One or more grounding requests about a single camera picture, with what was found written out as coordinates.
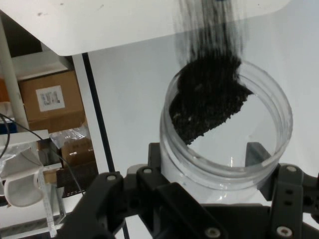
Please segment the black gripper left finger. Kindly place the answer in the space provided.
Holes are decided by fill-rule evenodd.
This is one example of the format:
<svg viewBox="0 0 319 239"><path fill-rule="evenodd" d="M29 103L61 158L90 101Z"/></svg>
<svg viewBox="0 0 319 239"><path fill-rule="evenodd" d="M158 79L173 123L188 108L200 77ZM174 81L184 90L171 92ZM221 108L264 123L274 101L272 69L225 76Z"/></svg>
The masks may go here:
<svg viewBox="0 0 319 239"><path fill-rule="evenodd" d="M160 145L149 145L148 164L123 177L102 173L67 216L59 239L113 239L127 217L140 217L155 239L226 239L228 232L179 184L160 171Z"/></svg>

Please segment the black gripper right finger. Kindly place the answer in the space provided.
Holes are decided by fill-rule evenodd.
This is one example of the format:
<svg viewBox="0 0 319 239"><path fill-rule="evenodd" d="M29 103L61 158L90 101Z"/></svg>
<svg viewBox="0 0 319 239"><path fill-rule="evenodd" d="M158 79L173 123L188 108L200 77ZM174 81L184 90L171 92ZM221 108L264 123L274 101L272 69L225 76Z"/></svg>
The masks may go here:
<svg viewBox="0 0 319 239"><path fill-rule="evenodd" d="M259 191L271 205L253 206L245 214L247 239L317 239L319 231L304 223L303 213L319 220L319 179L291 164L268 165L269 152L258 142L246 146L245 163L261 169L249 190Z"/></svg>

